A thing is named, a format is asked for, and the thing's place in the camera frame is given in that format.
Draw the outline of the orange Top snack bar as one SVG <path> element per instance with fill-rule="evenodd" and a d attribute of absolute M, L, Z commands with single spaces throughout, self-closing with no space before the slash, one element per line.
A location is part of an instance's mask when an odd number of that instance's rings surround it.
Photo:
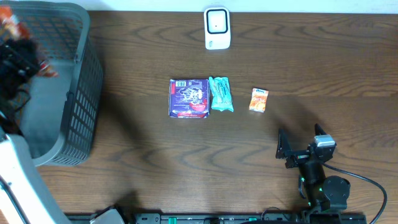
<path fill-rule="evenodd" d="M 38 42 L 32 38 L 28 28 L 13 13 L 10 6 L 1 6 L 1 25 L 11 34 L 12 40 L 29 40 L 33 43 L 39 64 L 38 76 L 47 78 L 59 76 L 47 57 L 40 51 Z"/>

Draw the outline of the small orange snack box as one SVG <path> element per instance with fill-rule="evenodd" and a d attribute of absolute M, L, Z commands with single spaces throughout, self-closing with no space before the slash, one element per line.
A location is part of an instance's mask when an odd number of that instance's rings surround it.
<path fill-rule="evenodd" d="M 265 112 L 268 95 L 269 95 L 268 90 L 253 88 L 251 101 L 249 104 L 249 110 L 260 113 Z"/>

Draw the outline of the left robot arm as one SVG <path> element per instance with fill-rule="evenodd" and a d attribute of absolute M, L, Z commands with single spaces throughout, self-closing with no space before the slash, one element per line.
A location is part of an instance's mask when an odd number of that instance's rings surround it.
<path fill-rule="evenodd" d="M 67 215 L 37 168 L 85 162 L 93 143 L 103 71 L 89 41 L 59 62 L 56 78 L 39 77 L 35 42 L 1 44 L 1 210 L 16 223 L 125 223 L 117 207 Z"/>

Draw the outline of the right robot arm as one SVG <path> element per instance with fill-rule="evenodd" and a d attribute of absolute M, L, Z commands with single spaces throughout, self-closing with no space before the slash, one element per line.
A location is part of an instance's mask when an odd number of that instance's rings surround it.
<path fill-rule="evenodd" d="M 283 129 L 278 132 L 278 145 L 275 157 L 285 160 L 288 169 L 298 168 L 304 197 L 310 207 L 319 212 L 340 212 L 347 209 L 350 182 L 342 177 L 325 175 L 324 166 L 333 158 L 336 142 L 324 132 L 319 124 L 315 125 L 315 136 L 305 150 L 291 148 Z"/>

